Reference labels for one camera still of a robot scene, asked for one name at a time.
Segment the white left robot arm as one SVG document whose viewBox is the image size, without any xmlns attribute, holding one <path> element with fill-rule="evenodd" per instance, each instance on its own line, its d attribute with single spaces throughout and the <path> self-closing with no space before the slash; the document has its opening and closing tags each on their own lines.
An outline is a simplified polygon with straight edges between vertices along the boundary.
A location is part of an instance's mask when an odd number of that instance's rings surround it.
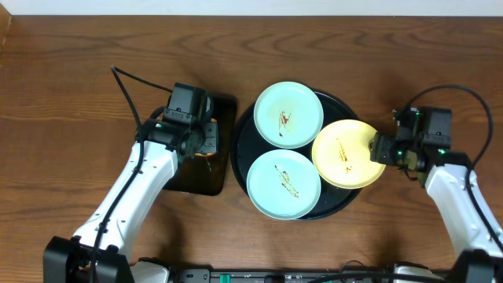
<svg viewBox="0 0 503 283">
<path fill-rule="evenodd" d="M 214 154 L 218 124 L 147 119 L 127 165 L 98 209 L 72 238 L 53 237 L 43 252 L 45 282 L 168 282 L 160 263 L 130 264 L 133 244 L 161 189 L 185 158 Z"/>
</svg>

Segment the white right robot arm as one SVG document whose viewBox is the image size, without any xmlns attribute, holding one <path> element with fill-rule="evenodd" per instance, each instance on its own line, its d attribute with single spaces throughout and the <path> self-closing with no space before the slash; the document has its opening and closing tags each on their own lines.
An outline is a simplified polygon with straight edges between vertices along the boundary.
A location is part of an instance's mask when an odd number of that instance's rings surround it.
<svg viewBox="0 0 503 283">
<path fill-rule="evenodd" d="M 451 138 L 439 132 L 405 138 L 377 133 L 369 142 L 371 161 L 405 174 L 415 171 L 411 179 L 435 202 L 457 253 L 447 279 L 501 282 L 501 228 L 480 194 L 468 156 L 450 146 Z"/>
</svg>

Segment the green and yellow sponge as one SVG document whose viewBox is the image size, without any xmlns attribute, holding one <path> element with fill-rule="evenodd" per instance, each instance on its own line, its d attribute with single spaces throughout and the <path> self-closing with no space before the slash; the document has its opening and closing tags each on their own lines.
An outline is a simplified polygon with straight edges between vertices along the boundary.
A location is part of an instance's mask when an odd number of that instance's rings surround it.
<svg viewBox="0 0 503 283">
<path fill-rule="evenodd" d="M 200 147 L 198 153 L 195 156 L 213 156 L 218 152 L 218 124 L 217 120 L 211 118 L 211 120 L 204 124 L 204 143 Z"/>
</svg>

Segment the yellow plate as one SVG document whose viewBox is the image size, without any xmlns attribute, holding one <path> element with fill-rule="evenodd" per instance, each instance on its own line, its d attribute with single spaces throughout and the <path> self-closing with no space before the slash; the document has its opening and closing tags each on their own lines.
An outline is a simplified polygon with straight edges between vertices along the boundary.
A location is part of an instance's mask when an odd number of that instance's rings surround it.
<svg viewBox="0 0 503 283">
<path fill-rule="evenodd" d="M 356 119 L 324 127 L 311 150 L 318 174 L 341 189 L 360 189 L 375 182 L 386 167 L 370 159 L 369 145 L 375 133 L 375 128 Z"/>
</svg>

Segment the mint plate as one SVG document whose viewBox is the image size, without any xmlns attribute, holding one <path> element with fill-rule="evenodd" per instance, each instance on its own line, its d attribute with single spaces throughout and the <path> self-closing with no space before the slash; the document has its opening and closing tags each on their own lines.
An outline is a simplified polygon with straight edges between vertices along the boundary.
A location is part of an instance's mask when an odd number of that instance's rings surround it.
<svg viewBox="0 0 503 283">
<path fill-rule="evenodd" d="M 324 111 L 311 88 L 296 82 L 279 82 L 259 95 L 253 120 L 259 134 L 271 145 L 297 149 L 317 137 Z"/>
<path fill-rule="evenodd" d="M 315 207 L 321 195 L 321 178 L 304 155 L 275 149 L 253 162 L 246 188 L 251 202 L 264 215 L 293 220 Z"/>
</svg>

